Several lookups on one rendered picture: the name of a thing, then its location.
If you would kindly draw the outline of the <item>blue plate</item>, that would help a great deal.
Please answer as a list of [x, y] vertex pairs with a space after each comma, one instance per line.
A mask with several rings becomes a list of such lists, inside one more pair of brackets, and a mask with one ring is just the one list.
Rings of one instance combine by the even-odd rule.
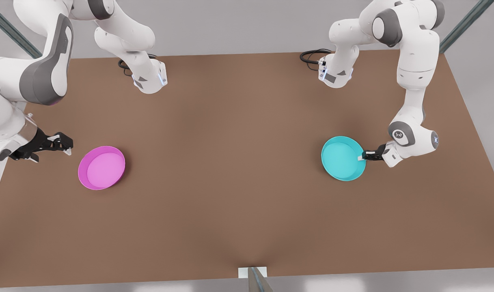
[[338, 135], [327, 140], [321, 150], [321, 162], [327, 174], [340, 181], [358, 179], [366, 168], [366, 160], [358, 161], [362, 146], [352, 138]]

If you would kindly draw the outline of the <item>silver frame post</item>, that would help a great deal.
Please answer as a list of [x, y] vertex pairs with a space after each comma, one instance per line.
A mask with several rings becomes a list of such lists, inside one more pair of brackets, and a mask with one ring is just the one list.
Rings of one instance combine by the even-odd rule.
[[257, 267], [249, 267], [248, 271], [248, 292], [274, 292]]
[[0, 13], [0, 29], [31, 58], [37, 59], [42, 56], [42, 53], [2, 13]]
[[470, 26], [494, 3], [494, 0], [479, 0], [462, 20], [441, 41], [439, 53], [444, 54], [448, 48], [470, 28]]

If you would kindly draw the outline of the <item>white post foot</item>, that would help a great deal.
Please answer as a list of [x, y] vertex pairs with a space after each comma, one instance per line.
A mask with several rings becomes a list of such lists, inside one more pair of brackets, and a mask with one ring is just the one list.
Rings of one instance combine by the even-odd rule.
[[[261, 273], [263, 277], [267, 277], [267, 267], [265, 266], [259, 266], [256, 267], [257, 270]], [[248, 271], [251, 270], [251, 267], [240, 267], [238, 268], [238, 278], [247, 278], [248, 277]]]

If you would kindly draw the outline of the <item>pink plate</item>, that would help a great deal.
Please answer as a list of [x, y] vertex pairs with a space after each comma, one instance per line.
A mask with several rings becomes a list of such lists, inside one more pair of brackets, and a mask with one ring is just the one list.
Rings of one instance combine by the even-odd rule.
[[113, 146], [101, 146], [89, 151], [81, 159], [78, 179], [90, 190], [104, 190], [120, 181], [125, 166], [121, 150]]

